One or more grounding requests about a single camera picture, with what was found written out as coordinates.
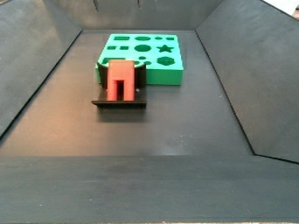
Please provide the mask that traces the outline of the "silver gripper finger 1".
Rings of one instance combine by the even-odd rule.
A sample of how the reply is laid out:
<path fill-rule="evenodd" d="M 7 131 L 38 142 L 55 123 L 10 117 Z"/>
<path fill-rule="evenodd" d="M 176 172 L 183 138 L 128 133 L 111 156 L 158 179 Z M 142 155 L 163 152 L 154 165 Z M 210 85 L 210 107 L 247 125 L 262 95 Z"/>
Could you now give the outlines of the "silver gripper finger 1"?
<path fill-rule="evenodd" d="M 138 5 L 138 8 L 142 8 L 143 7 L 143 0 L 136 0 L 136 5 Z"/>
<path fill-rule="evenodd" d="M 95 10 L 99 12 L 99 0 L 92 0 L 94 5 L 95 5 Z"/>

